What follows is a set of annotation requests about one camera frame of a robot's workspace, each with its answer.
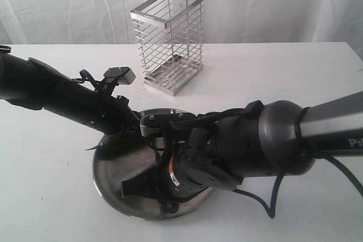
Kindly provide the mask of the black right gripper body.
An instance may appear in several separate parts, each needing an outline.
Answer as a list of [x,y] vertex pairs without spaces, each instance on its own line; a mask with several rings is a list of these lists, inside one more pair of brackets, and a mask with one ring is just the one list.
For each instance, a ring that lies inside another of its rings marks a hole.
[[209,188],[232,191],[242,183],[243,177],[228,170],[212,147],[208,134],[191,134],[185,142],[172,144],[155,176],[166,199],[187,202]]

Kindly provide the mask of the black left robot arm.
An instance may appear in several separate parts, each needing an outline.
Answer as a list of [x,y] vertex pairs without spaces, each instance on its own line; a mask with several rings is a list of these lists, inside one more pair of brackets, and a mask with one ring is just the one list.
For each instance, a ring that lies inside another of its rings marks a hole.
[[35,58],[13,56],[1,46],[1,99],[33,111],[45,109],[100,131],[110,137],[139,133],[140,114],[124,96],[112,95],[115,87],[136,78],[129,67],[112,67],[95,80],[87,70],[71,79]]

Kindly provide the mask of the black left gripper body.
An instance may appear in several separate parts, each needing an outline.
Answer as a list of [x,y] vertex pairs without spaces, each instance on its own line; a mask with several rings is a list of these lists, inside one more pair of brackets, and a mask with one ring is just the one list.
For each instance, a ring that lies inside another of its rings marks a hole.
[[93,128],[108,136],[138,130],[141,114],[132,110],[128,104],[129,99],[124,96],[101,96]]

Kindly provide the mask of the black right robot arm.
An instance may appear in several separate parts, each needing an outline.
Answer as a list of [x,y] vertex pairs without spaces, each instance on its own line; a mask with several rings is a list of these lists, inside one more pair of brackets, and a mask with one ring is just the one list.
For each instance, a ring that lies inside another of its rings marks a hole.
[[235,191],[246,177],[306,173],[317,158],[362,155],[362,93],[314,107],[261,101],[194,115],[148,115],[146,139],[162,137],[159,161],[121,183],[123,197],[186,202],[203,191]]

